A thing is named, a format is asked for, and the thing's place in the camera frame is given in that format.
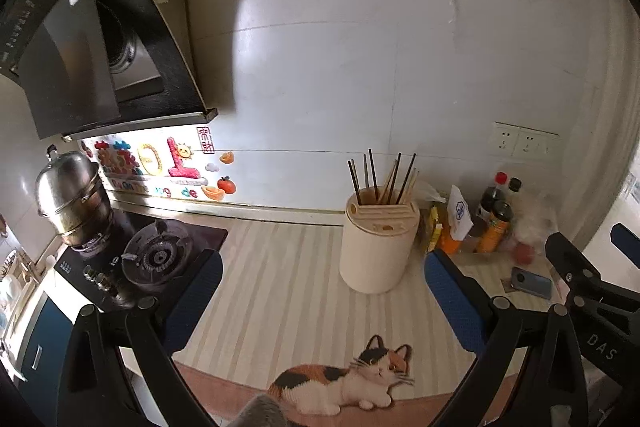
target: cabinet handle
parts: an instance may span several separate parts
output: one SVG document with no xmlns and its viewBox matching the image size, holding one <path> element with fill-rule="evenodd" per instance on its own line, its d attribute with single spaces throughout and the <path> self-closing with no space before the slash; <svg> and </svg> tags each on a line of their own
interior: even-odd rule
<svg viewBox="0 0 640 427">
<path fill-rule="evenodd" d="M 42 356 L 42 346 L 38 344 L 38 350 L 36 351 L 36 356 L 33 359 L 33 365 L 31 368 L 35 371 L 38 368 L 38 364 L 40 363 L 40 357 Z"/>
</svg>

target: striped countertop mat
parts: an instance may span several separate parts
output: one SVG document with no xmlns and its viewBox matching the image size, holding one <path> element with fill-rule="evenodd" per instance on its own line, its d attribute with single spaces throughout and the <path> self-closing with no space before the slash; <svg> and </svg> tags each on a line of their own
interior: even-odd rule
<svg viewBox="0 0 640 427">
<path fill-rule="evenodd" d="M 398 286 L 364 295 L 338 273 L 341 227 L 233 220 L 227 228 L 222 283 L 187 346 L 174 354 L 177 362 L 266 389 L 282 371 L 301 363 L 347 367 L 379 334 L 386 347 L 414 348 L 415 386 L 395 387 L 395 399 L 450 393 L 473 362 L 424 282 L 417 251 Z M 477 255 L 455 259 L 489 295 L 504 295 L 500 278 L 511 272 L 506 256 L 490 262 Z M 537 268 L 534 264 L 533 271 L 545 275 L 545 266 Z M 522 293 L 508 297 L 520 308 L 549 307 Z M 516 354 L 510 373 L 522 356 Z"/>
</svg>

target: cat ear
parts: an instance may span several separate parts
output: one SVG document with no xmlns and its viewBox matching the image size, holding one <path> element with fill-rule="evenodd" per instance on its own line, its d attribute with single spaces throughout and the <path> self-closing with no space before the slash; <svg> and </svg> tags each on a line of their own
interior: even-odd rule
<svg viewBox="0 0 640 427">
<path fill-rule="evenodd" d="M 396 353 L 404 359 L 405 362 L 409 362 L 411 358 L 411 354 L 414 350 L 411 348 L 409 344 L 402 344 L 402 346 L 396 349 Z"/>
<path fill-rule="evenodd" d="M 385 343 L 382 341 L 380 335 L 373 335 L 367 343 L 366 349 L 375 349 L 376 347 L 385 347 Z"/>
</svg>

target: pot lid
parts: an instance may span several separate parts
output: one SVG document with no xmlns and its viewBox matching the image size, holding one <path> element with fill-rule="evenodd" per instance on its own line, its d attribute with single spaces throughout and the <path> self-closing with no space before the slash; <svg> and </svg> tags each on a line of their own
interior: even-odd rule
<svg viewBox="0 0 640 427">
<path fill-rule="evenodd" d="M 53 214 L 84 193 L 97 176 L 98 166 L 79 151 L 59 155 L 55 145 L 47 149 L 49 164 L 36 178 L 35 198 L 41 216 Z"/>
</svg>

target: stainless steel pot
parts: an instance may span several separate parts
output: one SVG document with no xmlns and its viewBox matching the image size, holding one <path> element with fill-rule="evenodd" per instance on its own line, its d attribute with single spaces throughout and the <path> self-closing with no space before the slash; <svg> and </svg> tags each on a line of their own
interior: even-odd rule
<svg viewBox="0 0 640 427">
<path fill-rule="evenodd" d="M 111 203 L 98 165 L 78 151 L 47 149 L 49 164 L 36 179 L 38 213 L 50 220 L 67 245 L 85 245 L 110 223 Z"/>
</svg>

